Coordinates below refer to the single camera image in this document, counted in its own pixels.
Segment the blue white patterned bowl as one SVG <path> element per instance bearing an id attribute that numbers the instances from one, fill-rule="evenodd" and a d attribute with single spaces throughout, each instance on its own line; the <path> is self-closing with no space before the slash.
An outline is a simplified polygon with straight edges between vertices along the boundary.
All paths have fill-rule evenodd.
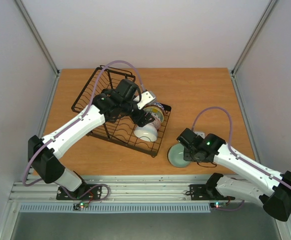
<path id="1" fill-rule="evenodd" d="M 155 103 L 158 107 L 162 108 L 163 110 L 165 109 L 164 106 L 160 102 Z"/>

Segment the brown rimmed bowl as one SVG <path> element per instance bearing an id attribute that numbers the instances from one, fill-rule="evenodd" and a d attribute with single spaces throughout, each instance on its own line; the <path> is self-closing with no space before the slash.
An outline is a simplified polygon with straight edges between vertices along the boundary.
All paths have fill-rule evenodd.
<path id="1" fill-rule="evenodd" d="M 177 168 L 185 168 L 190 165 L 189 161 L 184 160 L 184 147 L 180 143 L 173 145 L 168 150 L 167 159 L 171 165 Z"/>

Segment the red rimmed dotted bowl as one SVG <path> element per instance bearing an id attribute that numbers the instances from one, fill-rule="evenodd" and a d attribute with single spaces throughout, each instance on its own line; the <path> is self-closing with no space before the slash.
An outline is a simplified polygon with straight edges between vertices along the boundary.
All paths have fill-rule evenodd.
<path id="1" fill-rule="evenodd" d="M 155 118 L 155 120 L 152 122 L 153 126 L 159 130 L 161 125 L 162 125 L 162 122 L 164 121 L 164 118 L 161 118 L 159 116 L 157 116 L 155 113 L 152 113 L 150 112 L 151 115 Z"/>

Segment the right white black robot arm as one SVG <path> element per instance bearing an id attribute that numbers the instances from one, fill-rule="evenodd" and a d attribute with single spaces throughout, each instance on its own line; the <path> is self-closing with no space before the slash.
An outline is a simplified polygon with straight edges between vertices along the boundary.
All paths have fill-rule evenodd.
<path id="1" fill-rule="evenodd" d="M 291 215 L 291 172 L 270 169 L 241 156 L 215 134 L 205 138 L 186 128 L 177 138 L 183 146 L 184 161 L 224 166 L 244 178 L 243 181 L 213 173 L 205 183 L 208 199 L 231 197 L 261 206 L 276 220 L 286 222 Z"/>

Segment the black wire dish rack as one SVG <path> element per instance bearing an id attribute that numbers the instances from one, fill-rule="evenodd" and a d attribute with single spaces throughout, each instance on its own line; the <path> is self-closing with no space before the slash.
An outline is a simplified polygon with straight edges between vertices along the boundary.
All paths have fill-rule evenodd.
<path id="1" fill-rule="evenodd" d="M 100 65 L 94 70 L 71 106 L 73 112 L 80 113 L 88 105 L 94 89 L 95 80 L 103 67 L 103 65 Z M 122 79 L 128 79 L 135 82 L 136 76 L 131 71 L 109 67 L 102 73 L 95 94 L 98 95 L 105 89 L 109 90 L 116 88 Z M 171 106 L 163 103 L 160 104 L 160 107 L 163 109 L 163 119 L 161 126 L 157 131 L 157 139 L 154 142 L 137 138 L 134 134 L 137 125 L 133 123 L 130 117 L 123 116 L 122 114 L 119 114 L 117 118 L 110 122 L 106 122 L 95 128 L 87 135 L 150 155 L 154 158 L 158 155 L 172 110 Z"/>

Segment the yellow rimmed sun bowl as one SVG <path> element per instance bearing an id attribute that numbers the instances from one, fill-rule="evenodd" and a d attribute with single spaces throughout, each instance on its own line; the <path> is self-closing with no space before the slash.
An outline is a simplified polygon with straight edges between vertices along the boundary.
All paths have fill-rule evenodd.
<path id="1" fill-rule="evenodd" d="M 154 113 L 160 118 L 164 118 L 164 111 L 160 107 L 158 107 L 156 105 L 147 106 L 143 110 L 145 112 Z"/>

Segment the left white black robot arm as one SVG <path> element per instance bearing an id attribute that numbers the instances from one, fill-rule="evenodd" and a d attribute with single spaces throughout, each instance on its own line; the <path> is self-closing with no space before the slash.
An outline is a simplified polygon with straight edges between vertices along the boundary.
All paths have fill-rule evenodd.
<path id="1" fill-rule="evenodd" d="M 106 122 L 129 117 L 139 126 L 154 121 L 144 108 L 155 102 L 151 91 L 141 92 L 133 81 L 123 79 L 114 89 L 103 89 L 100 94 L 73 119 L 42 138 L 34 135 L 28 140 L 28 166 L 32 167 L 46 184 L 55 183 L 68 190 L 74 199 L 86 194 L 82 178 L 66 168 L 60 159 L 82 137 Z"/>

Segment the plain white bowl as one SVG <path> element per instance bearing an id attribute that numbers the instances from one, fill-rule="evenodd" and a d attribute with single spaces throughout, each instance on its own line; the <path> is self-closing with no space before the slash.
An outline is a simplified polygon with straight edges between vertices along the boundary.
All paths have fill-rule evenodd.
<path id="1" fill-rule="evenodd" d="M 151 123 L 143 127 L 137 126 L 133 133 L 137 138 L 146 142 L 155 142 L 158 138 L 158 131 Z"/>

